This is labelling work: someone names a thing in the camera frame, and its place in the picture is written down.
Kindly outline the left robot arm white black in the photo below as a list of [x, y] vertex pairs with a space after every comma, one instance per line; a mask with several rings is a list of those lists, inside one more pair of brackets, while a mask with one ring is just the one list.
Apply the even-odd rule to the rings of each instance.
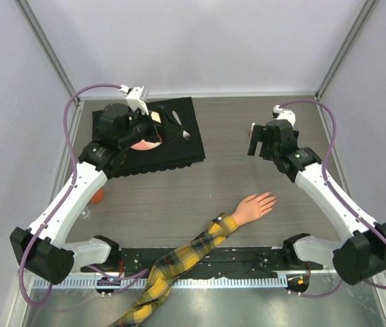
[[85, 266], [97, 264], [106, 272], [118, 267], [117, 243], [102, 236], [78, 243], [67, 243], [66, 238], [90, 199], [120, 168], [126, 151], [141, 141], [159, 146], [190, 138], [177, 114], [163, 106], [142, 113], [110, 104], [98, 114], [93, 141], [72, 160], [70, 181], [30, 227], [16, 228], [10, 236], [19, 270], [29, 270], [54, 285]]

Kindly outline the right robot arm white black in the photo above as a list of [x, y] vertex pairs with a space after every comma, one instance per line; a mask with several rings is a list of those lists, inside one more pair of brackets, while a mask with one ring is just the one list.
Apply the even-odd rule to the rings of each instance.
[[277, 170], [303, 190], [334, 226], [340, 240], [321, 240], [307, 233], [289, 239], [282, 252], [285, 266], [299, 268], [314, 262], [333, 268], [347, 284], [355, 285], [386, 270], [386, 223], [362, 210], [342, 190], [310, 148], [297, 145], [298, 132], [286, 119], [252, 124], [248, 155], [271, 161]]

